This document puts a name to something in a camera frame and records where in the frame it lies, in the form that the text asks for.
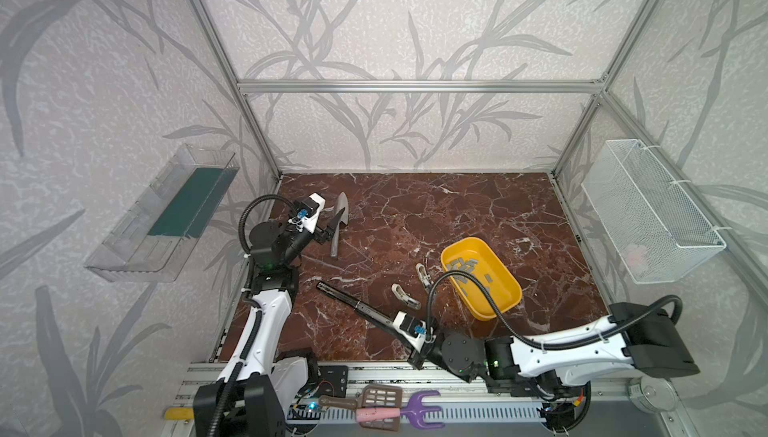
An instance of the leaf-patterned wallpaper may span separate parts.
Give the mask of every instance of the leaf-patterned wallpaper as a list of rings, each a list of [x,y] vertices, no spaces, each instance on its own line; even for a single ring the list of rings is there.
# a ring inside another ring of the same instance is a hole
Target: leaf-patterned wallpaper
[[[206,5],[239,78],[593,79],[608,66],[641,1]],[[586,100],[463,94],[250,98],[280,164],[313,172],[547,170]],[[514,139],[504,140],[510,133]]]
[[[185,0],[2,0],[0,70],[0,435],[158,435],[212,350],[266,165]],[[241,169],[178,279],[84,269],[182,143]]]
[[[666,0],[610,89],[768,263],[768,0]],[[584,237],[618,299],[685,302],[680,333],[702,374],[675,386],[703,437],[768,428],[768,312],[722,256],[677,283],[637,285],[581,190],[606,139],[601,111],[561,176]]]

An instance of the clear plastic basket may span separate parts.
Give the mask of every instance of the clear plastic basket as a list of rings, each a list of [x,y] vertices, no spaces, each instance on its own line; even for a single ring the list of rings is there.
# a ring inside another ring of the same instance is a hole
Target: clear plastic basket
[[[232,151],[183,144],[85,267],[112,282],[173,282],[239,169]]]
[[[637,283],[674,282],[725,249],[642,141],[606,141],[581,187]]]

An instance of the pink handle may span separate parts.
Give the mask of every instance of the pink handle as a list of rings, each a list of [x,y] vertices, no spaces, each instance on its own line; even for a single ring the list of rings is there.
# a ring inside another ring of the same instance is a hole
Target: pink handle
[[[374,420],[398,419],[399,407],[366,407],[355,411],[355,419],[358,423],[372,422]]]

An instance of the yellow handle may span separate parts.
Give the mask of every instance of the yellow handle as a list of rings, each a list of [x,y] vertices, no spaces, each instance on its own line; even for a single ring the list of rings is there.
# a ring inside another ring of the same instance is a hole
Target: yellow handle
[[[194,414],[191,407],[168,407],[165,410],[166,420],[192,420]]]

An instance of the metal trowel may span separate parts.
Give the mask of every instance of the metal trowel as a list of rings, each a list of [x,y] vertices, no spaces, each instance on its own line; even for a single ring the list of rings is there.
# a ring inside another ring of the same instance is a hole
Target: metal trowel
[[[339,198],[336,199],[336,205],[333,206],[333,215],[338,214],[342,209],[344,210],[344,213],[341,216],[341,220],[336,225],[336,231],[333,232],[333,239],[331,240],[331,257],[334,258],[339,257],[339,228],[341,227],[341,223],[343,222],[347,225],[350,222],[350,203],[346,200],[346,194],[344,192],[340,193]]]

